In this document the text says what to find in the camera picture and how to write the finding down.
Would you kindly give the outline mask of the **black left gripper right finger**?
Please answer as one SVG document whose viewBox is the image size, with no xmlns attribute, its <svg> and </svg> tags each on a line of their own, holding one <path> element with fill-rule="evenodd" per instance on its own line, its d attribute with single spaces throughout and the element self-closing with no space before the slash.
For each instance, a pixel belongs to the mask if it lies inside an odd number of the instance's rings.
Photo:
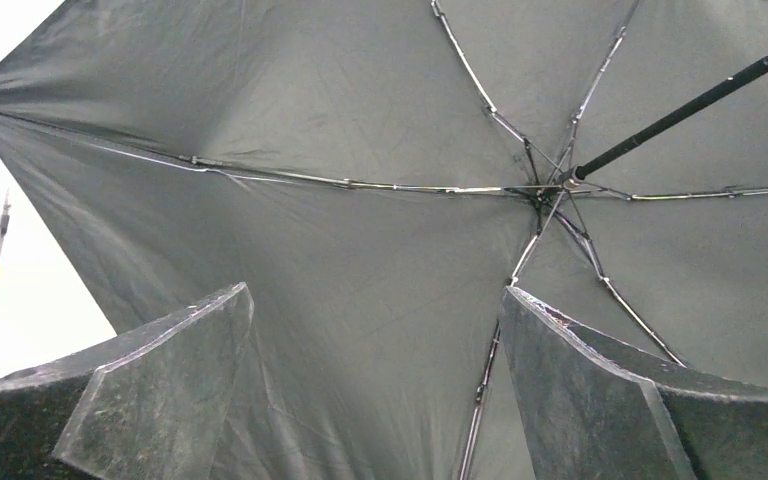
<svg viewBox="0 0 768 480">
<path fill-rule="evenodd" d="M 540 479 L 768 479 L 768 388 L 661 359 L 510 287 L 501 340 Z"/>
</svg>

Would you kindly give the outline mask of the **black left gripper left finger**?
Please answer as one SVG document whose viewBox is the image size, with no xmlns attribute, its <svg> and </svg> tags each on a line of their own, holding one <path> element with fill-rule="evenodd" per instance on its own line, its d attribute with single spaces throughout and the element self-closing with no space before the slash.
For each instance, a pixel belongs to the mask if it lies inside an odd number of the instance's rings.
<svg viewBox="0 0 768 480">
<path fill-rule="evenodd" d="M 236 283 L 0 378 L 0 479 L 204 479 L 254 302 Z"/>
</svg>

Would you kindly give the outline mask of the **purple folding umbrella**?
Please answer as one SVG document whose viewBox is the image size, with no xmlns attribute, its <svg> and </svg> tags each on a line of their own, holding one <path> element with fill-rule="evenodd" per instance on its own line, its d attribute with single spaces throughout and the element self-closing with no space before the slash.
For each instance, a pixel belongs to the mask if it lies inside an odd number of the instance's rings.
<svg viewBox="0 0 768 480">
<path fill-rule="evenodd" d="M 768 388 L 768 1 L 66 1 L 0 159 L 115 336 L 247 285 L 204 479 L 540 479 L 510 287 Z"/>
</svg>

